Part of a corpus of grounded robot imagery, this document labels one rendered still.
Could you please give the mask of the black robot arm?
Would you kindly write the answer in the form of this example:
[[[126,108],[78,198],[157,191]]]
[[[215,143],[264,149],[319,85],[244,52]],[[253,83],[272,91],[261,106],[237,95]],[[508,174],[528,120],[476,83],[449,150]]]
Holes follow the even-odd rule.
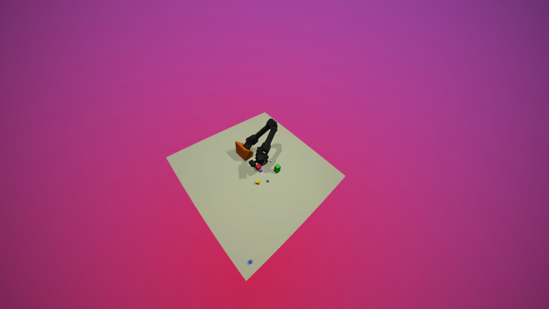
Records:
[[[264,156],[267,156],[268,152],[270,151],[271,142],[273,140],[275,133],[277,132],[277,127],[278,127],[277,122],[274,119],[272,118],[268,119],[266,125],[261,130],[259,130],[256,134],[247,137],[246,142],[243,145],[245,149],[249,150],[252,147],[252,145],[255,145],[258,142],[258,139],[264,133],[266,133],[269,129],[271,129],[266,141],[263,142],[262,146],[257,147],[257,150],[256,150],[257,163],[260,164],[261,166],[268,163],[268,160],[264,159]]]

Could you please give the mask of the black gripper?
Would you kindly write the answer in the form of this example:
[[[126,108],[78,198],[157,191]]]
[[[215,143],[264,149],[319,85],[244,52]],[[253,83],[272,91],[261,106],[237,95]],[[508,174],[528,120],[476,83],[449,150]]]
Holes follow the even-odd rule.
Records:
[[[254,160],[250,160],[249,161],[249,165],[251,165],[251,167],[255,167],[256,166],[256,163],[257,163],[257,157],[255,157],[255,161]],[[267,156],[264,156],[264,159],[268,159],[268,155]]]

